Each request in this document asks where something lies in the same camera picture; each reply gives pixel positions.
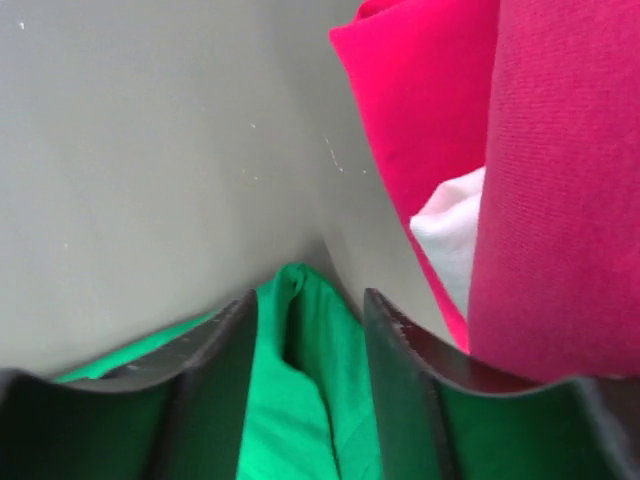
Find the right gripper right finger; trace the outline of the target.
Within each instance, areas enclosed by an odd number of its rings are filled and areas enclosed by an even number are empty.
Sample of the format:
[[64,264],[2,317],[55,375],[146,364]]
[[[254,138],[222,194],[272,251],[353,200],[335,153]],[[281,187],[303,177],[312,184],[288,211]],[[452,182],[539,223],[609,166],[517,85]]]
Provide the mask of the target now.
[[422,329],[382,293],[363,327],[388,479],[635,479],[639,382],[538,384]]

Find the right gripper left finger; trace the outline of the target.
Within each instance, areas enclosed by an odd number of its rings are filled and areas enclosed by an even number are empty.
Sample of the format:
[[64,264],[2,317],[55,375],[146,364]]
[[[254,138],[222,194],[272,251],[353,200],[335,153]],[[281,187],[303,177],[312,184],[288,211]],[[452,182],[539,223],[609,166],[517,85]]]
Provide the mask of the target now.
[[248,291],[166,346],[97,380],[1,373],[5,479],[232,479],[257,297]]

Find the green t shirt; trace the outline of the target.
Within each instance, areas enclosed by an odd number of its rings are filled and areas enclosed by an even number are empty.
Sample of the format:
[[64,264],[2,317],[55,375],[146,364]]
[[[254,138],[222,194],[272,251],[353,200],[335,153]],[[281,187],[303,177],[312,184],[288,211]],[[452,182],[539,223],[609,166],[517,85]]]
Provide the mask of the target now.
[[338,290],[288,264],[257,303],[236,478],[382,478],[364,332]]

